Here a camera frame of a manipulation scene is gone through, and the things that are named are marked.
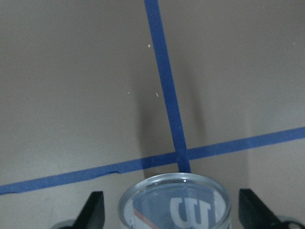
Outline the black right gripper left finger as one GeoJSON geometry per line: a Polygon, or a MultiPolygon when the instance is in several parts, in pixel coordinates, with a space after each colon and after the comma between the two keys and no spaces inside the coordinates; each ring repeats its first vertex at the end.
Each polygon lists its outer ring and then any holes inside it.
{"type": "Polygon", "coordinates": [[[102,229],[105,224],[104,195],[102,191],[90,194],[72,229],[102,229]]]}

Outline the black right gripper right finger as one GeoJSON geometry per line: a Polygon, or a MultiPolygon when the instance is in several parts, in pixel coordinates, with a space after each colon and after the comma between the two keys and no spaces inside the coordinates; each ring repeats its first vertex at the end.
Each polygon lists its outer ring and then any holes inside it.
{"type": "Polygon", "coordinates": [[[244,229],[286,228],[251,189],[239,190],[239,221],[244,229]]]}

